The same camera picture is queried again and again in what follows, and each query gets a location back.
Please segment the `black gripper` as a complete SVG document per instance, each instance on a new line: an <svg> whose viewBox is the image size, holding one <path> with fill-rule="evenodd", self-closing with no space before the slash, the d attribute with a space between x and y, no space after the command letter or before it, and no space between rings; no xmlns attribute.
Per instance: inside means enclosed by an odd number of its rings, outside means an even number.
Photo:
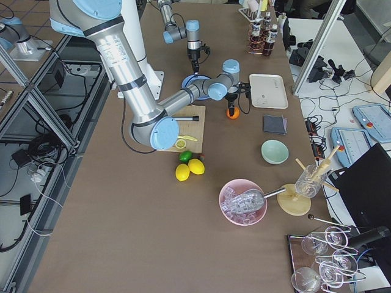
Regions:
<svg viewBox="0 0 391 293"><path fill-rule="evenodd" d="M239 84L229 88L225 99L228 101L228 113L235 113L235 104L233 102L240 97L242 93L246 95L246 98L251 99L251 86L249 83L240 82Z"/></svg>
<svg viewBox="0 0 391 293"><path fill-rule="evenodd" d="M210 47L206 44L200 45L198 48L188 48L187 55L189 60L191 61L191 66L193 73L199 72L199 59L201 57L201 52L204 52L207 56L210 55Z"/></svg>

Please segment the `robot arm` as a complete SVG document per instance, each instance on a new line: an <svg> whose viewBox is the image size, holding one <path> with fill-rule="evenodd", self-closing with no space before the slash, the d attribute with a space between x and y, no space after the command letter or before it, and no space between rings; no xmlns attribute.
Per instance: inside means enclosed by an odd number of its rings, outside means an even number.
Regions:
<svg viewBox="0 0 391 293"><path fill-rule="evenodd" d="M191 63L192 71L194 74L199 74L201 52L206 54L205 60L207 60L210 55L210 47L202 43L200 39L199 21L188 20L185 22L181 15L172 12L173 3L175 1L157 1L157 8L164 23L163 39L167 44L186 39L187 57Z"/></svg>
<svg viewBox="0 0 391 293"><path fill-rule="evenodd" d="M121 1L50 1L49 8L55 31L94 42L133 111L129 134L137 143L156 150L172 147L180 133L172 114L201 96L220 101L239 84L239 63L228 59L216 78L191 81L157 102L124 34Z"/></svg>

